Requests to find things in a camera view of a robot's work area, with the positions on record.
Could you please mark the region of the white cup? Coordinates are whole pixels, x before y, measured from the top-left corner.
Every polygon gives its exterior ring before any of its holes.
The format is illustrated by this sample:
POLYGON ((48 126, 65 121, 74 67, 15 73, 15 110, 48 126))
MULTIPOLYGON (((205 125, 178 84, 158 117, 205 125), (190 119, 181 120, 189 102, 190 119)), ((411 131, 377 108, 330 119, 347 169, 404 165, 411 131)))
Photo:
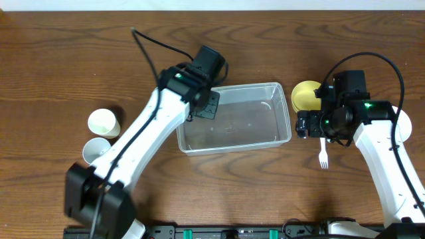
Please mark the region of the white cup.
POLYGON ((113 139, 120 134, 120 124, 111 110, 98 109, 93 111, 88 118, 89 130, 101 137, 113 139))

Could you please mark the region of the clear plastic container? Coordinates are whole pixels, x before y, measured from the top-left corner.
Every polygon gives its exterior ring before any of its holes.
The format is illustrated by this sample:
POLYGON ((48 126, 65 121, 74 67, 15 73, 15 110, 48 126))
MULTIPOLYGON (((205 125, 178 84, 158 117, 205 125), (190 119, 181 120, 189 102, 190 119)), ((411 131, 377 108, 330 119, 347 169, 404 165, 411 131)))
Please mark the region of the clear plastic container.
POLYGON ((195 117, 177 128, 188 156, 279 147, 292 138, 290 115, 278 82, 213 88, 220 98, 214 119, 195 117))

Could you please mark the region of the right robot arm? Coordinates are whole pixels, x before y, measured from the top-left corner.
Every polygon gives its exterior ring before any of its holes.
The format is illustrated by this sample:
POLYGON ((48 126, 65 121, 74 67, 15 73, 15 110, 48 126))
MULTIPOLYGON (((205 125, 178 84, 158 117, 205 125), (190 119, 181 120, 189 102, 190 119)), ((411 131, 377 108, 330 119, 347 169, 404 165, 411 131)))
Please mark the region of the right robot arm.
POLYGON ((325 223, 322 238, 423 238, 424 186, 406 152, 404 142, 412 123, 400 108, 372 101, 364 84, 322 86, 304 81, 292 91, 300 138, 354 143, 364 157, 384 214, 381 232, 354 220, 325 223))

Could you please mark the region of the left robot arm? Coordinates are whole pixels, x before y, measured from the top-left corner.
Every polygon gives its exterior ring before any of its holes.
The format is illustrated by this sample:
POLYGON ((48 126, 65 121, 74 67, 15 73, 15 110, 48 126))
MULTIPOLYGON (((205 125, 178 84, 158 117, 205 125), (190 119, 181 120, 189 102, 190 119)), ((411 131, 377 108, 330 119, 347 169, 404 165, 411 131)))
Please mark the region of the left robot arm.
POLYGON ((193 61, 163 70, 136 120, 115 144, 87 167, 75 163, 65 177, 65 214, 88 229, 89 238, 141 238, 131 198, 143 170, 168 136, 188 117, 214 119, 211 110, 228 64, 193 61))

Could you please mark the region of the grey cup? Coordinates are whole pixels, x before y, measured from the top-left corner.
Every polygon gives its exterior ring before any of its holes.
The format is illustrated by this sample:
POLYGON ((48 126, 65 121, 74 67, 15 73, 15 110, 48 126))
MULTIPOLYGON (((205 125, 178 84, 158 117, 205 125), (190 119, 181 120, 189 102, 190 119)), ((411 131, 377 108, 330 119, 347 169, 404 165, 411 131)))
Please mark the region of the grey cup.
POLYGON ((111 147, 110 142, 103 137, 95 137, 88 141, 82 150, 83 160, 91 164, 95 159, 103 155, 111 147))

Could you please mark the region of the yellow bowl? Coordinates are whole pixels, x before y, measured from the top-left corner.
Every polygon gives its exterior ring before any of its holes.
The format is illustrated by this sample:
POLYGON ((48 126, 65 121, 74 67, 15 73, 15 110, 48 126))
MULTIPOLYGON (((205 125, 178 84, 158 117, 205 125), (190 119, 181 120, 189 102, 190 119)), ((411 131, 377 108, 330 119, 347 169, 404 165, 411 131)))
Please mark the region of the yellow bowl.
POLYGON ((294 87, 291 99, 295 113, 321 109, 321 100, 315 97, 315 90, 320 86, 319 82, 306 80, 294 87))

